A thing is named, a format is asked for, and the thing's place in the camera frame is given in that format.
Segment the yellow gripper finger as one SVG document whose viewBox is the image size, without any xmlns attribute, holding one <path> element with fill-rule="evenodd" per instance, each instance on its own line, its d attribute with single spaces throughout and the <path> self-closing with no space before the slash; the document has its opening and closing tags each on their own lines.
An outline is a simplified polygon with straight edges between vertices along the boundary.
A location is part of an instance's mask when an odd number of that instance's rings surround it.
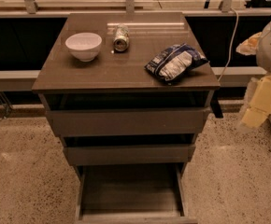
<svg viewBox="0 0 271 224">
<path fill-rule="evenodd" d="M 262 33 L 259 32 L 259 33 L 256 33 L 256 34 L 250 36 L 245 41 L 240 43 L 237 46 L 237 48 L 235 49 L 235 51 L 241 55 L 246 55 L 246 56 L 255 55 L 256 49 L 258 46 L 258 41 L 259 41 L 261 34 Z"/>
<path fill-rule="evenodd" d="M 246 89 L 239 125 L 258 128 L 271 115 L 271 75 L 252 78 Z"/>
</svg>

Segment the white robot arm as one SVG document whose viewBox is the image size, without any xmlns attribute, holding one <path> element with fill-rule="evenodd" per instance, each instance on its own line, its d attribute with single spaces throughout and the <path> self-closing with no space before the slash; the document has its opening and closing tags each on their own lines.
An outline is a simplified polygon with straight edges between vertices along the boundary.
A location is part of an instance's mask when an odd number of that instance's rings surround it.
<svg viewBox="0 0 271 224">
<path fill-rule="evenodd" d="M 240 110 L 239 127 L 256 129 L 271 115 L 271 22 L 237 46 L 242 55 L 255 55 L 256 63 L 266 71 L 260 79 L 252 78 L 247 86 Z"/>
</svg>

